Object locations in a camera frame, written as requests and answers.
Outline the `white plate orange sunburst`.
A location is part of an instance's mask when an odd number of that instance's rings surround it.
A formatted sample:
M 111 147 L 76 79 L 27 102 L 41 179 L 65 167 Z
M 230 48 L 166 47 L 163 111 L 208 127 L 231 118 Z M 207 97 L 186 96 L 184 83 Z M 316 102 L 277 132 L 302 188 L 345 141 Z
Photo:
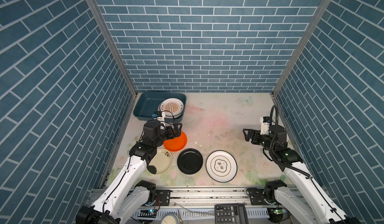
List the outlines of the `white plate orange sunburst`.
M 159 104 L 158 111 L 167 119 L 176 119 L 183 114 L 184 103 L 178 98 L 168 98 Z

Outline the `black round plate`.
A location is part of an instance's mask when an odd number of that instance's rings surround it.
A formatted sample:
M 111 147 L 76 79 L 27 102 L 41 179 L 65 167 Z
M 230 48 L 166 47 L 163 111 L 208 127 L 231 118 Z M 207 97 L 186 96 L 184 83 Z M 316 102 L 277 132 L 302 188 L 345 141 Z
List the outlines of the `black round plate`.
M 182 173 L 194 175 L 199 172 L 203 166 L 203 156 L 196 149 L 185 149 L 179 154 L 177 165 Z

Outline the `white plate cloud outline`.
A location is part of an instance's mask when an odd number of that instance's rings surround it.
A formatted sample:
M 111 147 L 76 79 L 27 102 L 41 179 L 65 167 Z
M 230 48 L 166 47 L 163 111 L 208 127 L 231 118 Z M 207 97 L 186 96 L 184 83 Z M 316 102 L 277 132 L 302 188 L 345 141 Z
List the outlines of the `white plate cloud outline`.
M 206 160 L 206 170 L 209 176 L 219 183 L 232 181 L 237 172 L 238 165 L 235 158 L 225 151 L 214 151 Z

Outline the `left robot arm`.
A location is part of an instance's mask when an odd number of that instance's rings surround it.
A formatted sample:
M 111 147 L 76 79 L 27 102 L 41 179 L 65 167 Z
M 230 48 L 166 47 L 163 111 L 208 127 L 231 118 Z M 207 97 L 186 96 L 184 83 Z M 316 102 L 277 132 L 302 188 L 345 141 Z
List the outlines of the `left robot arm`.
M 125 224 L 137 209 L 156 199 L 156 184 L 137 178 L 145 171 L 165 141 L 178 138 L 182 124 L 152 120 L 144 124 L 138 142 L 130 149 L 129 159 L 104 193 L 90 207 L 76 215 L 77 224 Z

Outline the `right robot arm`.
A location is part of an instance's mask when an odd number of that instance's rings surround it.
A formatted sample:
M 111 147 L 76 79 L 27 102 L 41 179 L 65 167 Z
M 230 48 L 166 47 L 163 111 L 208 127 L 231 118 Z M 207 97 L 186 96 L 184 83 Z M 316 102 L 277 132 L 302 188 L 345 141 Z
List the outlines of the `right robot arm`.
M 349 217 L 321 188 L 300 155 L 279 142 L 278 138 L 286 138 L 285 129 L 273 126 L 274 131 L 244 129 L 247 142 L 263 148 L 265 156 L 279 166 L 300 191 L 306 200 L 299 200 L 287 185 L 281 181 L 270 181 L 265 184 L 264 199 L 269 204 L 285 207 L 301 224 L 358 224 L 359 220 Z

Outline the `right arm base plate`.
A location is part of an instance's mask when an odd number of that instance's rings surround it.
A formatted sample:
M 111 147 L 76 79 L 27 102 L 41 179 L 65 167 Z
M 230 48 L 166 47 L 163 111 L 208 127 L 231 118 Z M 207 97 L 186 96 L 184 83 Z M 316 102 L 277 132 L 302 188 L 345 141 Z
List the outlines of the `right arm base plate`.
M 246 189 L 246 194 L 249 196 L 252 206 L 269 205 L 269 203 L 265 200 L 263 190 L 248 188 Z

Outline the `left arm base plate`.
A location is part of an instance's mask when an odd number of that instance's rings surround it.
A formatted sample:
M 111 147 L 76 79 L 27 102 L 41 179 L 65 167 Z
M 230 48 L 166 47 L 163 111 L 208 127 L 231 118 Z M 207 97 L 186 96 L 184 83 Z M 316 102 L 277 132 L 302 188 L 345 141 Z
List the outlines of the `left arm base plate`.
M 171 190 L 156 190 L 150 192 L 150 206 L 169 206 L 171 198 Z

